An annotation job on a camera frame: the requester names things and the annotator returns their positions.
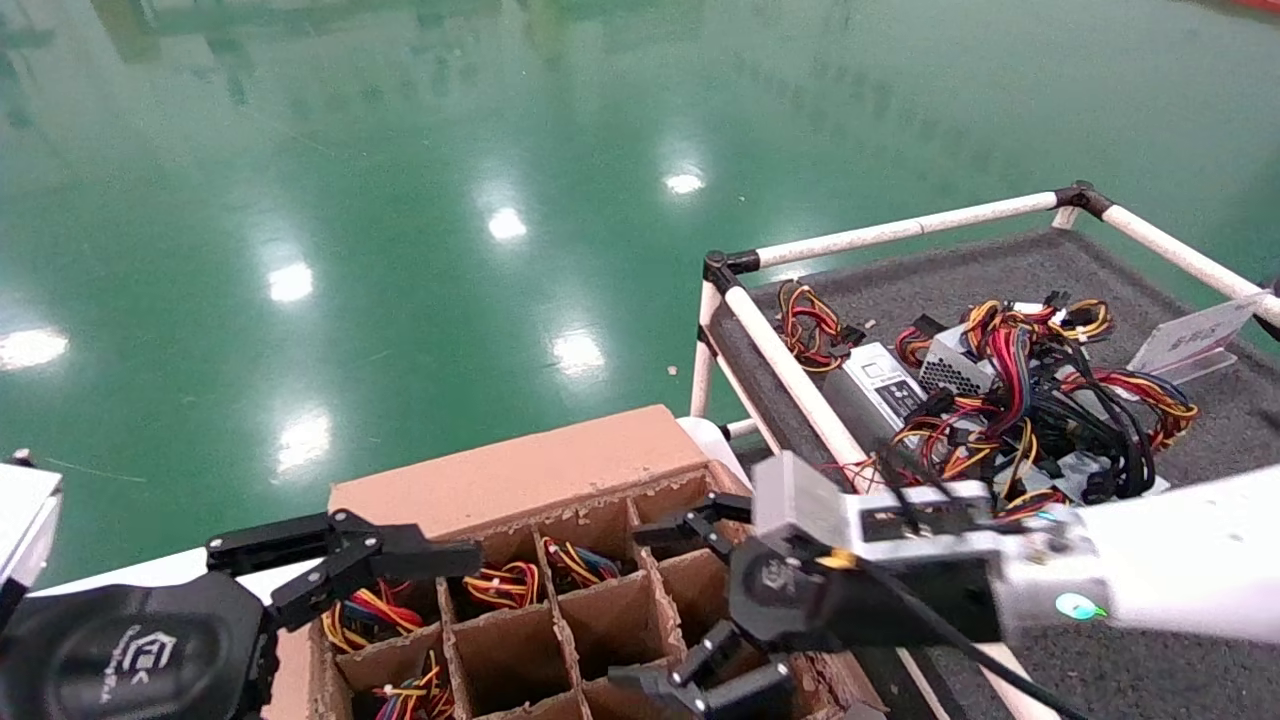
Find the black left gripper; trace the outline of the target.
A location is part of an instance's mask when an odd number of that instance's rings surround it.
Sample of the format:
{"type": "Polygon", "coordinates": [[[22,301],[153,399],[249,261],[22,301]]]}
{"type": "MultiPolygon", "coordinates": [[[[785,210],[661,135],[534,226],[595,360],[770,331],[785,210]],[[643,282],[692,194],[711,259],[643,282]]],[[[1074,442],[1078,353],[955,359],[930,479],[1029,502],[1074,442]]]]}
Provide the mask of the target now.
{"type": "Polygon", "coordinates": [[[205,544],[206,570],[220,574],[178,585],[23,600],[3,633],[3,716],[259,717],[279,669],[278,634],[266,606],[230,577],[312,561],[324,578],[348,525],[340,510],[224,533],[205,544]]]}

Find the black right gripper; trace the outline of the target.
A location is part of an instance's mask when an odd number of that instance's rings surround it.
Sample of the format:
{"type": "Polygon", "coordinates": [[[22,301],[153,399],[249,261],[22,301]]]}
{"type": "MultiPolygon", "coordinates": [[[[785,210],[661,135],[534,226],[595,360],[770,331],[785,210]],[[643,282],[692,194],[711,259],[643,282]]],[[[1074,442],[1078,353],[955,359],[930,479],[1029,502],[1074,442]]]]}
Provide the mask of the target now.
{"type": "MultiPolygon", "coordinates": [[[[947,644],[910,603],[865,570],[794,566],[756,538],[735,543],[721,521],[750,524],[753,498],[708,492],[689,509],[634,529],[649,548],[698,541],[728,562],[730,620],[718,621],[671,669],[612,666],[611,685],[643,694],[681,719],[786,719],[796,673],[786,653],[947,644]],[[724,678],[751,644],[773,653],[758,667],[724,678]]],[[[975,644],[998,643],[1004,629],[986,562],[943,560],[881,569],[975,644]]]]}

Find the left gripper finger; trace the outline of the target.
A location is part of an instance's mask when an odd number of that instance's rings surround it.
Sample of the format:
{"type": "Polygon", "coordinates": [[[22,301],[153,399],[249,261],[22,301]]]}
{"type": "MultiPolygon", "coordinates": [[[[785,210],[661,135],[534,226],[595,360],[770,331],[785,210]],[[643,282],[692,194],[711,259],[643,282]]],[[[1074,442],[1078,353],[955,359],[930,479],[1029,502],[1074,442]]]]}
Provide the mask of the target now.
{"type": "Polygon", "coordinates": [[[483,569],[479,542],[433,541],[416,524],[320,520],[301,537],[300,556],[317,564],[271,593],[268,616],[279,630],[298,630],[380,579],[425,582],[483,569]]]}

